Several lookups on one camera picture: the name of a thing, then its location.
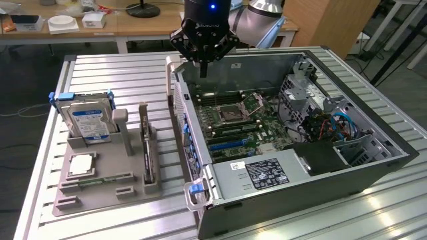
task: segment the hard drive label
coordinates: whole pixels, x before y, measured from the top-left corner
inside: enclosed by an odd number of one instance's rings
[[[100,140],[109,136],[107,123],[101,121],[103,111],[74,111],[72,117],[77,124],[81,136],[89,140]]]
[[[245,170],[256,190],[268,189],[289,182],[276,158],[247,164]]]

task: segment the wooden desk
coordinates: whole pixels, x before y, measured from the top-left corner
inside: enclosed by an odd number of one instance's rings
[[[66,9],[65,6],[41,6],[38,0],[9,0],[20,3],[28,15],[40,15],[45,20],[56,16],[56,12]],[[97,0],[99,5],[109,8],[127,8],[137,0]],[[5,32],[0,35],[0,45],[37,45],[37,44],[70,44],[116,42],[120,54],[128,53],[128,41],[168,40],[171,33],[181,27],[180,12],[184,5],[180,0],[147,0],[155,2],[160,8],[160,16],[141,19],[132,17],[124,10],[116,10],[105,17],[105,27],[84,28],[81,17],[77,17],[79,32],[50,35],[48,23],[44,23],[41,32]],[[297,26],[288,21],[281,28],[279,36],[284,37],[281,47],[289,47],[299,30]]]

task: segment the blue cable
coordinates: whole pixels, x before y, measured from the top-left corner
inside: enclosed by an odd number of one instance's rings
[[[351,117],[349,117],[345,113],[343,113],[343,112],[336,112],[336,113],[333,114],[333,116],[332,116],[332,119],[331,119],[331,123],[332,123],[332,124],[335,124],[335,119],[333,119],[333,117],[344,117],[344,118],[347,119],[348,123],[351,124],[351,127],[353,128],[353,135],[357,136],[357,133],[359,133],[357,127],[356,127],[356,125],[355,125]]]

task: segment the power supply label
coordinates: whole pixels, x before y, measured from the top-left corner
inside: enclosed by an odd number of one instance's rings
[[[245,165],[256,190],[268,189],[289,182],[276,158]]]

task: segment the slatted metal surface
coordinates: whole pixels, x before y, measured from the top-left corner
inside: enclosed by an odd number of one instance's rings
[[[427,236],[427,133],[364,82],[335,54],[311,50],[367,105],[403,136],[420,156],[387,175],[361,194],[329,202],[224,235],[220,239],[419,239]],[[79,56],[66,72],[65,91],[96,93],[111,89],[116,107],[129,112],[128,127],[139,127],[139,102],[148,102],[148,117],[159,133],[164,196],[161,199],[112,209],[54,217],[53,201],[66,148],[66,126],[53,123],[50,147],[29,239],[195,239],[197,227],[185,207],[183,170],[167,105],[165,57],[176,52]],[[317,81],[329,95],[339,91],[321,74]]]

